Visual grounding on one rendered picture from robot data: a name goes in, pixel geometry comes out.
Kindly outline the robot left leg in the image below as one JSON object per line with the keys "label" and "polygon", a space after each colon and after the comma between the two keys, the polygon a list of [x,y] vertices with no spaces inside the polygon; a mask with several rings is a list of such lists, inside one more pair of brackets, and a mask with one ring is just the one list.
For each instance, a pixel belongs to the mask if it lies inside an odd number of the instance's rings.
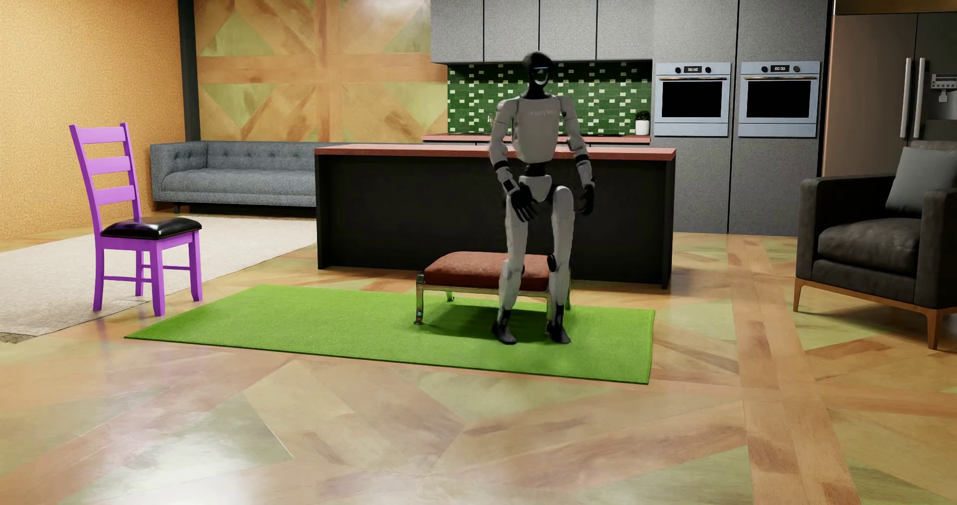
{"label": "robot left leg", "polygon": [[574,196],[568,187],[554,186],[551,194],[551,225],[554,250],[549,260],[548,289],[555,310],[546,324],[550,338],[557,343],[568,344],[570,339],[564,328],[565,305],[569,290],[569,258],[575,217]]}

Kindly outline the red kitchen counter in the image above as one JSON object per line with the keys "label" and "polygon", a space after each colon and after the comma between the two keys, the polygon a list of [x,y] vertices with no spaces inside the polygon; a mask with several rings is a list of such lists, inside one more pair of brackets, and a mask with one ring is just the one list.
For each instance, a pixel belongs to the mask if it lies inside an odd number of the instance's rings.
{"label": "red kitchen counter", "polygon": [[[491,136],[489,134],[438,133],[422,135],[421,139],[423,143],[487,144],[491,140]],[[651,144],[651,137],[649,135],[598,135],[585,136],[584,141],[589,145],[649,145]]]}

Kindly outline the robot grey torso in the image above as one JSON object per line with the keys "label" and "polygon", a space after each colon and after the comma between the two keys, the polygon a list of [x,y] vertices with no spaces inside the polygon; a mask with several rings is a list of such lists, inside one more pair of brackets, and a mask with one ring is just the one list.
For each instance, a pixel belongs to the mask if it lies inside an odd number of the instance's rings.
{"label": "robot grey torso", "polygon": [[515,151],[527,165],[526,175],[544,175],[544,164],[552,159],[557,145],[559,124],[569,111],[575,111],[574,106],[567,96],[515,97],[499,103],[499,115],[512,125]]}

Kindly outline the red cushioned metal stool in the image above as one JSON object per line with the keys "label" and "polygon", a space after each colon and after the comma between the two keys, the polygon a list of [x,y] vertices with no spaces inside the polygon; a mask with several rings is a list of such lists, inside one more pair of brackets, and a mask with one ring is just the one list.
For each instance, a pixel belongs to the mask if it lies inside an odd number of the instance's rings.
{"label": "red cushioned metal stool", "polygon": [[[458,251],[431,263],[416,277],[415,324],[423,322],[424,291],[443,291],[449,302],[454,300],[454,292],[497,293],[501,266],[506,259],[505,253]],[[525,255],[519,294],[544,298],[547,319],[552,319],[556,305],[547,287],[546,259],[545,255]]]}

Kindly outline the black kitchen island red top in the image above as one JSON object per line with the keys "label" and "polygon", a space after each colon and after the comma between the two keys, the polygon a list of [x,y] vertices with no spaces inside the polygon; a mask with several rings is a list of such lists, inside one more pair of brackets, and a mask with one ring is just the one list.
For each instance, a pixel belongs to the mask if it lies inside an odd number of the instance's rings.
{"label": "black kitchen island red top", "polygon": [[[659,284],[672,274],[675,149],[590,146],[592,215],[577,216],[574,280]],[[455,251],[506,250],[487,146],[315,149],[318,268],[421,270]]]}

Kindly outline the green tile backsplash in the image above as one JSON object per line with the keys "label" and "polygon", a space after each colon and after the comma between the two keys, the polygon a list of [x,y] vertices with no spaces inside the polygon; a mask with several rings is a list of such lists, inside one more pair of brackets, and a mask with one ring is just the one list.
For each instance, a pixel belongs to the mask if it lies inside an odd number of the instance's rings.
{"label": "green tile backsplash", "polygon": [[[449,65],[448,131],[490,134],[498,103],[526,89],[521,63]],[[637,113],[651,108],[652,62],[555,62],[544,89],[575,102],[582,135],[634,134]]]}

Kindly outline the grey tall oven cabinet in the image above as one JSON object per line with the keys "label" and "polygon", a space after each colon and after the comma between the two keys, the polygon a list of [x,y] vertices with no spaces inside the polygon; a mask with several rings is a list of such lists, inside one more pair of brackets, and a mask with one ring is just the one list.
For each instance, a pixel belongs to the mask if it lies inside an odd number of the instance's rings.
{"label": "grey tall oven cabinet", "polygon": [[[828,0],[653,0],[653,63],[730,62],[728,135],[652,136],[676,149],[675,229],[793,237],[818,173]],[[739,137],[745,61],[819,61],[814,138]]]}

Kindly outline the robot black visor head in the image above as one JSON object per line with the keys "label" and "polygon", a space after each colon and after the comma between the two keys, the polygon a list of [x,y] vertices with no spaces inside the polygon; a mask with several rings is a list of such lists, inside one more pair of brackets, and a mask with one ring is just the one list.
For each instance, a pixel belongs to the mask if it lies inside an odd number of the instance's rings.
{"label": "robot black visor head", "polygon": [[528,88],[521,95],[525,99],[547,99],[551,94],[544,87],[551,80],[553,62],[544,53],[535,51],[527,54],[522,61],[528,79]]}

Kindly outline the silver built-in oven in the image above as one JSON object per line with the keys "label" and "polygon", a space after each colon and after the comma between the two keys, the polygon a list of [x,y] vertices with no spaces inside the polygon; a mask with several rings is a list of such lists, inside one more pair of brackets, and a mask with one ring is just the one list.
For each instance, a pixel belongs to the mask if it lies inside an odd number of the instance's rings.
{"label": "silver built-in oven", "polygon": [[659,62],[654,65],[652,135],[728,135],[732,64]]}
{"label": "silver built-in oven", "polygon": [[819,75],[819,61],[743,62],[737,135],[814,138]]}

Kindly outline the grey upper cabinet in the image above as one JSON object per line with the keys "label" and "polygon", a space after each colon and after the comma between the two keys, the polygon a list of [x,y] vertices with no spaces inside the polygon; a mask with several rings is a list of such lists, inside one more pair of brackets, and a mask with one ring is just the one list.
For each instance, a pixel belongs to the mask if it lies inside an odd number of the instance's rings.
{"label": "grey upper cabinet", "polygon": [[430,0],[431,59],[483,62],[483,0]]}
{"label": "grey upper cabinet", "polygon": [[521,62],[539,49],[540,0],[484,0],[484,61]]}
{"label": "grey upper cabinet", "polygon": [[653,0],[597,0],[596,59],[652,59]]}
{"label": "grey upper cabinet", "polygon": [[596,58],[597,0],[540,0],[540,51],[554,61]]}

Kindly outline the green rug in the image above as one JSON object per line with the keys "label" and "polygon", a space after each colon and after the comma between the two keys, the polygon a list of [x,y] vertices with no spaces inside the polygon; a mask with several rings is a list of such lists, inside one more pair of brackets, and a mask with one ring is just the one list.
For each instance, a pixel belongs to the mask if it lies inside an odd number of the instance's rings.
{"label": "green rug", "polygon": [[577,306],[565,313],[569,344],[549,340],[544,304],[518,303],[510,328],[492,334],[496,302],[425,297],[415,325],[411,293],[260,285],[129,335],[130,338],[410,362],[645,384],[654,311]]}

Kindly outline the grey tufted sofa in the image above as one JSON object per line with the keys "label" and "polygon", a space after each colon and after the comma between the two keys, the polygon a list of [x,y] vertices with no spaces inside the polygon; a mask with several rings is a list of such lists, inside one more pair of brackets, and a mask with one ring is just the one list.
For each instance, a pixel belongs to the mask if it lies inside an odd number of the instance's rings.
{"label": "grey tufted sofa", "polygon": [[315,143],[190,141],[152,144],[152,196],[176,207],[315,207]]}

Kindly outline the stainless steel refrigerator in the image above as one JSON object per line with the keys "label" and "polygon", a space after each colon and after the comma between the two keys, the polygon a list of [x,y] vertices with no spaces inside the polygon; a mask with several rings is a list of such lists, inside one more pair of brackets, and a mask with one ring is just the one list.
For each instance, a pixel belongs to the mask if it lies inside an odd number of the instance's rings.
{"label": "stainless steel refrigerator", "polygon": [[957,142],[957,0],[832,0],[823,176]]}

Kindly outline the grey throw pillow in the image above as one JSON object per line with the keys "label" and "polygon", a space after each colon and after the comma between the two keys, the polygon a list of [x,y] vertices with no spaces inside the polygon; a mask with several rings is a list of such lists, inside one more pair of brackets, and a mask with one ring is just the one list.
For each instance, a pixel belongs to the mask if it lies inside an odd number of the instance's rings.
{"label": "grey throw pillow", "polygon": [[885,209],[903,217],[921,217],[928,191],[956,186],[957,150],[905,147]]}

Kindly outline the beige carpet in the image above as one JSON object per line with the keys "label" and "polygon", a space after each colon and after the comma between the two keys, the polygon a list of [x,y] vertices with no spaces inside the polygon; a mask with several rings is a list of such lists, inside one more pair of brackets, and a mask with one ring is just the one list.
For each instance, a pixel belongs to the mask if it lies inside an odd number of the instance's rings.
{"label": "beige carpet", "polygon": [[[209,281],[317,241],[314,219],[197,216],[201,278]],[[150,302],[134,285],[108,281],[102,310],[92,311],[95,280],[91,235],[0,253],[0,333],[37,337]]]}

